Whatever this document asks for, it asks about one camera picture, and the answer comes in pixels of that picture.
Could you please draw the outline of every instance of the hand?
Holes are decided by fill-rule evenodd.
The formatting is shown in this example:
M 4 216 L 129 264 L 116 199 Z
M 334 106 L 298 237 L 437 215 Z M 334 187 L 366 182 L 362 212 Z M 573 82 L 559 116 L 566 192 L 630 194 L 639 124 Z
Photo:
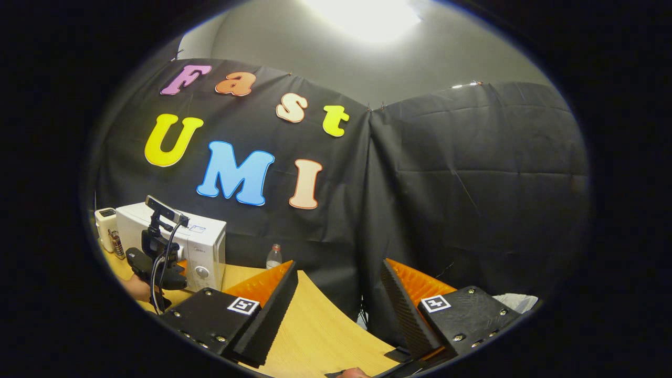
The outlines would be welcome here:
M 366 375 L 360 368 L 354 367 L 352 369 L 344 370 L 342 374 L 340 374 L 336 378 L 371 378 L 371 377 Z
M 149 285 L 142 281 L 140 277 L 136 274 L 133 274 L 128 280 L 122 280 L 119 278 L 119 281 L 122 283 L 126 292 L 137 301 L 149 302 L 151 293 L 149 292 Z M 159 288 L 154 286 L 154 290 L 159 293 Z

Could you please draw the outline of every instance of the plastic bottle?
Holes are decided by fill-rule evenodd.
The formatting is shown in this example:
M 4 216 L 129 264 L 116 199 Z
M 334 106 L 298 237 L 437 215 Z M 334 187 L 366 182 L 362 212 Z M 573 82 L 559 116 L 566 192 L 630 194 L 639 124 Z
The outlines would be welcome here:
M 280 244 L 273 244 L 271 252 L 266 258 L 266 269 L 272 269 L 282 264 L 282 254 L 280 253 Z

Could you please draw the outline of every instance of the blue letter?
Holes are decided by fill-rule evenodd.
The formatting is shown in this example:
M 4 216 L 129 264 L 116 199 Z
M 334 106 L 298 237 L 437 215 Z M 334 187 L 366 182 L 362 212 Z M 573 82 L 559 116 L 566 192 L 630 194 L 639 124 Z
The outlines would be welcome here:
M 231 198 L 233 192 L 243 183 L 243 188 L 236 195 L 238 202 L 261 206 L 266 199 L 261 195 L 263 180 L 268 166 L 276 159 L 268 152 L 254 151 L 245 159 L 241 166 L 236 165 L 233 146 L 226 142 L 212 141 L 209 145 L 212 154 L 210 163 L 203 178 L 203 184 L 196 188 L 202 196 L 217 197 L 217 177 L 219 177 L 225 198 Z

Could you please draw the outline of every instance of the purple letter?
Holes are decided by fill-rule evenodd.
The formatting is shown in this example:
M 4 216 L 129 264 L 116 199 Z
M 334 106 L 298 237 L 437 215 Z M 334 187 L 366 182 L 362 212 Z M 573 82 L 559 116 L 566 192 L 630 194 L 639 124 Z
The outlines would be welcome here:
M 176 95 L 179 92 L 180 85 L 184 84 L 184 86 L 186 87 L 187 85 L 193 83 L 194 80 L 196 80 L 196 78 L 199 75 L 198 72 L 205 75 L 208 72 L 210 72 L 211 69 L 212 66 L 186 65 L 182 69 L 182 72 L 170 83 L 170 85 L 168 85 L 166 88 L 163 88 L 161 94 L 169 96 Z

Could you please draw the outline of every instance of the black cloth backdrop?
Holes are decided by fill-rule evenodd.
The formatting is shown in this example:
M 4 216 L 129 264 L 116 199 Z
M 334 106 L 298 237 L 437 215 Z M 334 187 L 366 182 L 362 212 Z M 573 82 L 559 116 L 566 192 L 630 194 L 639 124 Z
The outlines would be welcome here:
M 175 96 L 159 91 L 185 65 L 212 65 Z M 214 91 L 235 71 L 257 76 L 243 97 Z M 275 106 L 288 92 L 308 100 L 291 123 Z M 323 106 L 341 105 L 345 135 L 324 132 Z M 163 141 L 168 151 L 181 121 L 197 117 L 182 159 L 151 165 L 145 143 L 156 117 L 179 117 Z M 256 150 L 275 157 L 263 187 L 266 203 L 200 196 L 208 143 L 234 147 L 237 164 Z M 360 296 L 369 331 L 404 345 L 379 278 L 381 259 L 398 260 L 454 287 L 491 295 L 547 298 L 580 251 L 589 212 L 588 165 L 579 128 L 553 89 L 529 83 L 448 89 L 367 111 L 334 91 L 287 73 L 218 59 L 173 61 L 128 98 L 108 131 L 97 206 L 142 202 L 152 194 L 189 213 L 228 222 L 226 262 L 265 266 L 273 243 L 286 260 L 355 319 Z M 288 204 L 296 159 L 323 166 L 314 210 Z

